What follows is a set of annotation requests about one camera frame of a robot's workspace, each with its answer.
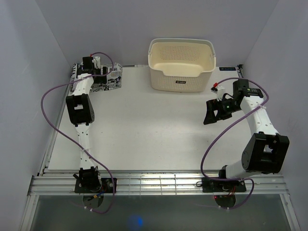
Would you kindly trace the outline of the newspaper print trousers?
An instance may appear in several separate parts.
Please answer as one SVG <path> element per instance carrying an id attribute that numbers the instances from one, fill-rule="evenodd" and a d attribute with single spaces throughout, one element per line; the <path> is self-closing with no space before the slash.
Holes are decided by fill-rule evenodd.
<path id="1" fill-rule="evenodd" d="M 83 67 L 83 63 L 74 64 L 72 68 L 70 81 L 77 80 L 78 79 L 77 76 L 83 74 L 84 71 L 85 69 Z M 91 92 L 108 91 L 122 87 L 123 67 L 118 63 L 114 63 L 114 68 L 112 69 L 111 64 L 104 64 L 101 65 L 101 69 L 98 73 L 103 75 L 105 73 L 108 73 L 109 71 L 111 71 L 111 73 L 109 73 L 107 76 L 93 78 L 94 83 L 91 87 Z"/>

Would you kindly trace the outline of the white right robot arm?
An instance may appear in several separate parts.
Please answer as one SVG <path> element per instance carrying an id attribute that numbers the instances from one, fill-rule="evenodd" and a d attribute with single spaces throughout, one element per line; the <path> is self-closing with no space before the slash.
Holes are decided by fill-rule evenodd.
<path id="1" fill-rule="evenodd" d="M 232 117 L 242 111 L 244 116 L 224 129 L 210 144 L 214 144 L 232 127 L 247 120 L 251 138 L 242 152 L 241 159 L 234 164 L 225 165 L 218 177 L 204 175 L 202 187 L 204 192 L 223 192 L 245 186 L 245 181 L 256 174 L 279 173 L 290 141 L 281 135 L 273 126 L 265 104 L 269 100 L 268 93 L 259 84 L 250 87 L 251 81 L 233 78 L 233 94 L 229 95 L 221 82 L 215 83 L 211 90 L 216 98 L 206 102 L 206 115 L 203 124 L 214 124 Z"/>

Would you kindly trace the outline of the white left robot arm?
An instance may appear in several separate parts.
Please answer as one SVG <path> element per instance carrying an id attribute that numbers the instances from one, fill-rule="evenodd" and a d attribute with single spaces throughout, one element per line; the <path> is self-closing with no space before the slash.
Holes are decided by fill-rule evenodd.
<path id="1" fill-rule="evenodd" d="M 73 68 L 73 92 L 65 99 L 70 122 L 75 126 L 80 147 L 80 170 L 77 180 L 79 185 L 97 192 L 102 187 L 102 180 L 99 178 L 98 166 L 87 155 L 91 150 L 90 125 L 94 122 L 94 109 L 90 102 L 90 91 L 94 83 L 91 75 L 101 74 L 101 59 L 99 56 L 88 56 L 82 58 L 81 65 Z"/>

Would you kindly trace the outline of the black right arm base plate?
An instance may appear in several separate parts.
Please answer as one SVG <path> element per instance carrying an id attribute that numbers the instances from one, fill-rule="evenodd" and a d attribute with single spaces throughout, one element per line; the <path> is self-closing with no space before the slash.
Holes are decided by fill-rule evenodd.
<path id="1" fill-rule="evenodd" d="M 231 190 L 235 190 L 236 193 L 246 192 L 245 182 L 238 180 L 220 181 L 202 178 L 201 187 L 204 193 L 229 193 Z"/>

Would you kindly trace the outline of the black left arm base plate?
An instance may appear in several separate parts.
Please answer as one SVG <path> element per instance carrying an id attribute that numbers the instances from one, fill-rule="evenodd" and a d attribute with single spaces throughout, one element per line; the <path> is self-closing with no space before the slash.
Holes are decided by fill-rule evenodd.
<path id="1" fill-rule="evenodd" d="M 76 180 L 75 183 L 75 193 L 113 193 L 113 189 L 116 192 L 116 186 L 117 186 L 117 178 L 114 178 L 114 182 L 112 182 L 111 178 L 101 178 L 101 187 L 100 189 L 90 190 L 85 187 L 81 186 L 81 183 L 79 180 Z"/>

